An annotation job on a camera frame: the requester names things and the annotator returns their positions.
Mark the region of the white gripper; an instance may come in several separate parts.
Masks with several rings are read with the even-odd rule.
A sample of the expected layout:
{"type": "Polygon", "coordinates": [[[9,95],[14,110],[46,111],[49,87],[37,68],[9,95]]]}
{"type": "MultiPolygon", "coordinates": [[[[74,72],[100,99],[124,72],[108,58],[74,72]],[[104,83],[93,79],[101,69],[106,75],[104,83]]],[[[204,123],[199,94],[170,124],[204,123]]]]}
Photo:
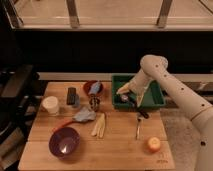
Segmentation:
{"type": "Polygon", "coordinates": [[[144,94],[152,82],[152,78],[143,70],[140,70],[129,82],[125,83],[117,90],[117,94],[121,95],[128,92],[133,92],[136,95],[136,104],[140,106],[144,94]]]}

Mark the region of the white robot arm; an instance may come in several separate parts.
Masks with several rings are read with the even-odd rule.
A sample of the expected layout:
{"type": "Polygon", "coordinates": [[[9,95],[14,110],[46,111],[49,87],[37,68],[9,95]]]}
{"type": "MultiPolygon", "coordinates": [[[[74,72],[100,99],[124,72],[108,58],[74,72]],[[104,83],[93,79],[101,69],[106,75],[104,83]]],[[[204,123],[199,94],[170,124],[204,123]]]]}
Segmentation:
{"type": "Polygon", "coordinates": [[[156,80],[200,132],[200,149],[194,171],[213,171],[213,105],[167,71],[163,56],[145,55],[140,70],[117,94],[133,92],[140,105],[152,80],[156,80]]]}

